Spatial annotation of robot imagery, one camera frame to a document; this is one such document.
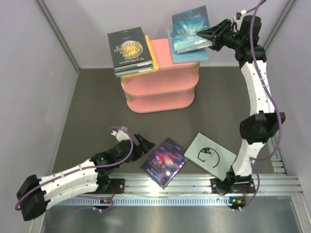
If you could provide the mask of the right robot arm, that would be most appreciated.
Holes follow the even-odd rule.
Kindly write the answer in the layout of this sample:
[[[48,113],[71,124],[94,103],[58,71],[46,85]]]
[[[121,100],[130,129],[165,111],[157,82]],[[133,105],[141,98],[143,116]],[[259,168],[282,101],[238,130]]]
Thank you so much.
[[[266,53],[258,45],[261,30],[258,16],[237,14],[237,19],[223,20],[218,25],[198,31],[196,34],[211,41],[210,48],[219,51],[227,47],[235,51],[244,76],[250,100],[250,116],[240,123],[242,144],[236,160],[225,178],[211,181],[214,194],[253,193],[252,166],[263,146],[276,133],[282,133],[286,116],[280,112],[272,98],[266,74]]]

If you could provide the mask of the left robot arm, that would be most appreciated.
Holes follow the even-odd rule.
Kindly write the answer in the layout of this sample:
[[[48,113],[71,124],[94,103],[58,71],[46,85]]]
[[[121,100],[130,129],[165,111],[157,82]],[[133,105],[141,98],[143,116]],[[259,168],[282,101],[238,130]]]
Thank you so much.
[[[155,146],[139,133],[134,134],[137,143],[122,129],[113,131],[112,135],[117,140],[113,148],[99,152],[77,166],[50,176],[28,176],[17,191],[16,211],[21,212],[23,220],[33,220],[72,197],[106,192],[113,170],[138,160]]]

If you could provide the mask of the yellow book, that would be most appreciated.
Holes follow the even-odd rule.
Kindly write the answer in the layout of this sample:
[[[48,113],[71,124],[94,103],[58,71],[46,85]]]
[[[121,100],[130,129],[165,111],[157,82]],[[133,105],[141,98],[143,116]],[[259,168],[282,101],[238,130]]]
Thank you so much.
[[[148,71],[139,71],[138,73],[124,75],[124,76],[122,76],[123,79],[133,77],[133,76],[137,76],[137,75],[146,74],[146,73],[156,72],[159,70],[159,65],[158,65],[158,62],[156,60],[156,56],[155,56],[151,41],[149,39],[149,36],[145,35],[145,39],[146,39],[148,49],[149,49],[149,52],[150,52],[152,60],[153,60],[153,68],[151,70],[148,70]]]

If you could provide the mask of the navy blue book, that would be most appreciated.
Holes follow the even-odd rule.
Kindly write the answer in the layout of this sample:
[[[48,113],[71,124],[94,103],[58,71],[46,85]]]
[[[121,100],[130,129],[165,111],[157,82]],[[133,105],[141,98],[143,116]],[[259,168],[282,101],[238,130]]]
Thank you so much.
[[[134,66],[123,70],[114,71],[114,74],[117,77],[136,74],[140,72],[150,71],[153,70],[153,63],[144,64],[141,66]]]

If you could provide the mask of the light blue cat book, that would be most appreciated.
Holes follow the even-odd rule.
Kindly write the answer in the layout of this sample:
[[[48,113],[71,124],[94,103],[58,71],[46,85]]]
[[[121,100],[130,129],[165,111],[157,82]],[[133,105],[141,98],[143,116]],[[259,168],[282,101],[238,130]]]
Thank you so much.
[[[174,64],[202,62],[202,61],[207,61],[209,59],[209,55],[205,48],[177,54],[173,50],[173,41],[174,41],[173,30],[168,29],[167,33],[168,33],[168,40],[170,44],[171,57],[172,57],[172,61]]]

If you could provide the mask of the teal ocean cover book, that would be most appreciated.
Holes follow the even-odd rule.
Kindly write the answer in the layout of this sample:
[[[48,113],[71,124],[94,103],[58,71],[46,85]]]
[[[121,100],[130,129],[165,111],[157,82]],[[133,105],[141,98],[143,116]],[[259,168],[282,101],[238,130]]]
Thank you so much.
[[[206,48],[212,42],[197,35],[209,29],[206,6],[197,7],[172,16],[173,47],[177,54]]]

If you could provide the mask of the black moon cover book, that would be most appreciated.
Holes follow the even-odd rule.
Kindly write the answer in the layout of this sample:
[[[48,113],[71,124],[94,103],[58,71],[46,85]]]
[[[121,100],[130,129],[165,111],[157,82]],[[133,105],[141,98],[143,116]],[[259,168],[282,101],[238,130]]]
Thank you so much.
[[[108,33],[107,37],[115,71],[153,62],[141,27]]]

